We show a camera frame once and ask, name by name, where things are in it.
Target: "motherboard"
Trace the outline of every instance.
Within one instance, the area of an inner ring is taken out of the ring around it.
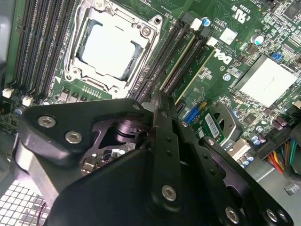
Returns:
[[[237,161],[300,118],[297,0],[17,0],[0,125],[35,105],[171,95]]]

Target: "blue connector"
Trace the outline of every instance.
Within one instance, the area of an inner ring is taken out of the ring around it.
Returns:
[[[277,60],[277,61],[282,60],[282,58],[283,58],[283,55],[281,53],[273,53],[271,56],[272,60]]]
[[[188,125],[197,117],[199,114],[199,110],[197,106],[194,106],[188,115],[185,117],[184,121],[187,122]]]

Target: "cpu socket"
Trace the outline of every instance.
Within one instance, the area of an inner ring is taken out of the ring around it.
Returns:
[[[67,49],[65,79],[82,80],[112,98],[127,97],[159,41],[162,17],[145,21],[110,1],[84,4],[80,15]]]

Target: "white capacitor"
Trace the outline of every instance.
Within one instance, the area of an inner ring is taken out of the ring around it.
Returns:
[[[261,44],[263,43],[264,37],[261,36],[261,35],[257,35],[257,34],[256,34],[256,35],[253,35],[253,36],[251,37],[250,41],[251,41],[251,43],[253,43],[253,44],[259,46],[259,45],[261,45]]]

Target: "black dimm slot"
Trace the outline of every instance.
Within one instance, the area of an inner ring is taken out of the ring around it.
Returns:
[[[38,81],[38,77],[39,77],[39,69],[41,67],[41,62],[43,60],[43,53],[45,50],[45,46],[46,46],[46,37],[48,36],[49,33],[49,27],[51,26],[50,23],[48,23],[49,20],[49,15],[53,14],[55,8],[55,4],[53,3],[52,0],[48,1],[48,5],[46,8],[46,15],[44,18],[44,23],[41,23],[43,25],[42,27],[42,36],[40,37],[39,40],[39,46],[38,46],[38,52],[36,54],[36,58],[35,58],[35,65],[34,65],[34,69],[33,69],[33,75],[32,75],[32,85],[31,85],[31,90],[29,91],[30,94],[32,94],[35,89],[36,89],[36,85],[37,85],[37,81]]]
[[[33,75],[36,69],[37,64],[37,57],[39,56],[39,40],[42,36],[42,26],[43,26],[43,20],[45,19],[45,13],[47,9],[47,0],[39,1],[38,10],[37,10],[37,17],[36,17],[36,23],[32,30],[32,45],[30,49],[30,56],[29,56],[29,66],[26,68],[25,73],[27,74],[26,78],[26,91],[29,91],[31,89],[32,79]]]
[[[38,72],[39,76],[38,76],[37,83],[35,85],[36,87],[34,93],[35,97],[39,94],[41,83],[44,81],[46,76],[45,70],[47,68],[49,55],[51,55],[51,46],[52,46],[54,33],[55,33],[56,20],[59,17],[60,9],[63,4],[63,1],[54,0],[53,2],[54,2],[53,13],[49,14],[48,28],[46,29],[46,35],[45,35],[45,47],[43,52],[43,58],[41,59],[41,64],[40,64],[41,67],[39,67],[39,72]]]
[[[165,42],[163,43],[163,47],[160,49],[159,53],[157,54],[155,60],[152,62],[150,70],[147,72],[146,76],[143,79],[143,84],[140,85],[138,88],[138,91],[136,92],[134,99],[135,100],[141,100],[146,93],[149,91],[146,90],[146,87],[148,89],[151,88],[151,85],[154,81],[154,77],[157,76],[155,74],[156,71],[161,71],[161,69],[165,66],[165,64],[160,64],[164,59],[166,59],[168,56],[172,55],[171,52],[168,50],[175,50],[175,45],[178,43],[175,43],[174,40],[178,39],[179,37],[183,37],[184,34],[184,28],[185,23],[183,21],[177,21],[175,26],[172,28],[171,32],[169,33],[168,37],[166,38]]]
[[[24,12],[23,28],[21,31],[22,35],[19,41],[18,58],[17,58],[16,69],[15,69],[15,75],[14,75],[19,87],[22,85],[22,78],[23,78],[22,67],[23,67],[24,55],[26,49],[25,47],[27,46],[27,42],[29,39],[28,26],[32,21],[32,17],[33,17],[32,10],[33,10],[33,6],[35,5],[35,2],[36,0],[27,1],[25,12]]]
[[[143,79],[143,83],[140,84],[140,86],[138,84],[136,84],[136,86],[138,87],[138,90],[135,92],[135,94],[132,94],[130,97],[137,99],[140,95],[140,93],[143,91],[143,87],[145,86],[146,81],[151,77],[153,71],[156,69],[156,66],[158,65],[158,63],[162,60],[164,54],[166,53],[166,50],[170,47],[170,45],[172,44],[172,40],[174,39],[175,35],[178,34],[180,27],[179,27],[180,22],[178,21],[171,29],[171,31],[169,32],[168,37],[165,39],[162,48],[160,49],[160,51],[158,52],[158,54],[155,57],[155,60],[152,62],[149,71],[146,73],[144,79]]]
[[[21,68],[21,72],[22,72],[22,78],[21,78],[21,89],[25,89],[26,90],[26,81],[28,79],[28,77],[30,76],[28,73],[26,73],[28,67],[31,65],[31,62],[29,60],[29,57],[32,55],[32,48],[33,48],[33,42],[34,42],[34,35],[32,34],[32,31],[34,29],[35,26],[35,22],[37,21],[37,14],[39,13],[39,9],[38,9],[38,5],[39,5],[39,1],[35,1],[34,3],[34,7],[33,12],[32,12],[32,19],[31,19],[31,24],[30,26],[28,26],[28,29],[26,29],[26,32],[28,33],[28,41],[27,41],[27,45],[23,46],[25,52],[24,52],[24,57],[23,57],[23,62],[22,62],[22,68]]]
[[[56,51],[55,51],[55,55],[54,55],[54,59],[56,59],[56,61],[53,61],[53,63],[55,62],[54,66],[50,67],[50,72],[49,72],[49,77],[48,80],[44,83],[44,88],[42,90],[42,95],[43,98],[47,96],[47,93],[49,92],[49,88],[50,88],[50,84],[52,81],[52,78],[55,74],[55,71],[57,70],[58,64],[59,64],[59,55],[61,52],[61,49],[63,47],[63,41],[66,37],[67,31],[70,28],[70,24],[71,24],[71,19],[72,19],[72,15],[75,9],[75,5],[76,5],[76,0],[73,0],[73,6],[71,7],[72,10],[69,10],[64,19],[64,28],[61,30],[61,34],[59,35],[59,42],[56,45]]]
[[[182,79],[184,73],[188,70],[188,67],[191,65],[192,61],[201,51],[201,47],[203,47],[206,40],[207,39],[201,35],[199,35],[197,39],[194,40],[193,44],[188,49],[187,54],[185,54],[185,56],[181,59],[175,71],[165,84],[163,88],[164,92],[170,94],[174,91],[174,89],[178,85],[178,82]]]
[[[173,45],[171,48],[168,48],[167,50],[167,56],[164,57],[164,59],[158,64],[156,67],[156,70],[154,74],[152,75],[151,79],[147,81],[145,88],[143,89],[140,97],[137,99],[139,103],[144,102],[147,98],[149,98],[149,95],[151,93],[151,89],[154,84],[156,84],[162,75],[164,75],[164,71],[167,68],[167,63],[170,62],[173,53],[177,50],[179,45],[181,44],[181,41],[184,41],[184,36],[187,34],[187,29],[182,28],[177,37],[173,40]]]
[[[41,98],[44,98],[47,95],[51,80],[53,78],[55,70],[57,69],[59,54],[63,47],[63,41],[71,22],[71,17],[74,12],[75,4],[76,4],[76,0],[69,0],[68,2],[66,2],[66,5],[63,8],[62,20],[58,21],[58,27],[60,29],[58,30],[56,36],[57,41],[55,42],[55,46],[54,46],[55,47],[54,54],[51,56],[52,57],[51,65],[48,67],[48,72],[47,72],[48,76],[45,78],[42,89],[40,90]]]

